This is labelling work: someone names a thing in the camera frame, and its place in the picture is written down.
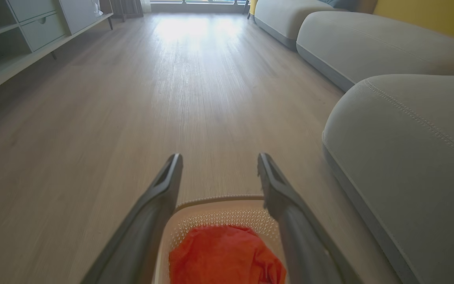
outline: red cloth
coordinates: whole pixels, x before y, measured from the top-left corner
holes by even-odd
[[[250,228],[197,227],[169,254],[171,284],[285,284],[281,261]]]

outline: sofa cushion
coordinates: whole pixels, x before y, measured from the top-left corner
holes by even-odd
[[[271,36],[295,50],[297,34],[306,16],[316,11],[336,10],[319,0],[258,0],[255,22]]]
[[[345,91],[376,75],[454,75],[454,38],[370,14],[310,14],[297,49]]]
[[[358,5],[358,0],[320,0],[321,2],[327,3],[334,8],[347,9],[348,11],[354,11]]]
[[[377,0],[359,0],[357,7],[351,11],[372,14],[374,12],[374,8],[376,8],[377,2]]]
[[[454,283],[454,76],[365,79],[322,139],[402,282]]]

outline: chair leg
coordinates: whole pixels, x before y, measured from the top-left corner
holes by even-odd
[[[246,0],[245,2],[245,7],[243,7],[243,14],[245,14],[245,11],[246,11],[246,7],[248,6],[248,0]]]

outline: white cabinet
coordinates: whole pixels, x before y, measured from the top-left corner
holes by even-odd
[[[57,9],[55,0],[8,0],[19,22]]]
[[[97,17],[93,0],[0,0],[0,85],[86,27],[106,19],[111,27],[110,0],[100,6]]]
[[[22,30],[33,51],[65,35],[65,29],[57,14],[23,25]]]
[[[60,0],[60,3],[71,34],[97,20],[92,0]]]

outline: curtain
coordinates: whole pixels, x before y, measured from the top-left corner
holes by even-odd
[[[122,7],[124,8],[125,14],[141,13],[141,11],[139,11],[139,7],[138,7],[136,1],[141,2],[141,8],[143,8],[143,13],[152,12],[152,9],[150,7],[150,0],[120,0],[120,2],[119,2],[119,0],[112,0],[113,13],[115,15],[121,14],[120,3],[122,4]]]
[[[143,7],[143,13],[152,12],[152,8],[150,7],[150,0],[141,0],[141,7]]]

